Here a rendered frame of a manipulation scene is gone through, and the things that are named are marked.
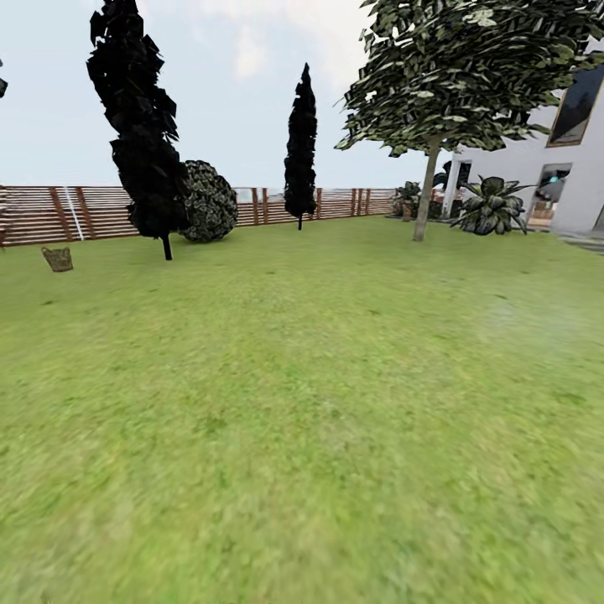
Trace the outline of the wicker basket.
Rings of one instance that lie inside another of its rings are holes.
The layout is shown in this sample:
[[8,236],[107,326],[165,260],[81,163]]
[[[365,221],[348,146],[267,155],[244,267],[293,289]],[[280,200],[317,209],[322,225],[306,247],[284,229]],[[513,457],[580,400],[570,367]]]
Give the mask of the wicker basket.
[[68,247],[56,250],[44,249],[43,254],[55,273],[64,273],[73,269],[70,249]]

